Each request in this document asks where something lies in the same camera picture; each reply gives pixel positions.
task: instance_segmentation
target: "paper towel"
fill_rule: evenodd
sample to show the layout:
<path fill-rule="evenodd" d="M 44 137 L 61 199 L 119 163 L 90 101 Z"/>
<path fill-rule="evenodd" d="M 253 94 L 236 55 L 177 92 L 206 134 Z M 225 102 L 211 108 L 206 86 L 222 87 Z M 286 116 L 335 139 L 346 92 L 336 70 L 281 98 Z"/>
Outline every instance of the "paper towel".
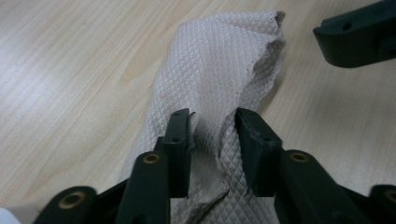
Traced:
<path fill-rule="evenodd" d="M 233 117 L 237 107 L 256 109 L 273 87 L 285 45 L 283 18 L 279 11 L 218 13 L 178 27 L 120 176 L 128 178 L 135 158 L 154 149 L 172 112 L 195 112 L 189 198 L 171 200 L 172 223 L 276 220 L 271 202 L 247 194 Z"/>

